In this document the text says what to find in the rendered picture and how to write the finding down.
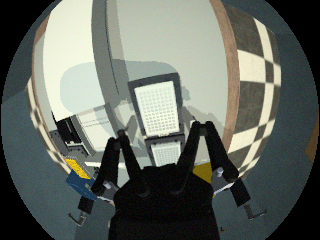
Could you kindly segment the blue bin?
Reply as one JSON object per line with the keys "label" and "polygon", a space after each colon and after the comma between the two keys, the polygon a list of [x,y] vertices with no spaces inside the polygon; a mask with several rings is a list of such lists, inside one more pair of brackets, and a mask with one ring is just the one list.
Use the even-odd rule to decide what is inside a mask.
{"label": "blue bin", "polygon": [[95,182],[93,178],[82,178],[72,169],[65,182],[68,182],[68,184],[70,183],[69,185],[83,197],[89,199],[93,198],[92,200],[95,201],[97,200],[98,196],[91,191],[92,185]]}

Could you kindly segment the yellow open-top bin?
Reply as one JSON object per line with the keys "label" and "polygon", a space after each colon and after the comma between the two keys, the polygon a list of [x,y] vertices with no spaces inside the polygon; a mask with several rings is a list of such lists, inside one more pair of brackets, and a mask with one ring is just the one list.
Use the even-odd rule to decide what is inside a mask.
{"label": "yellow open-top bin", "polygon": [[211,183],[211,176],[212,176],[211,162],[194,166],[192,173],[199,176],[206,182]]}

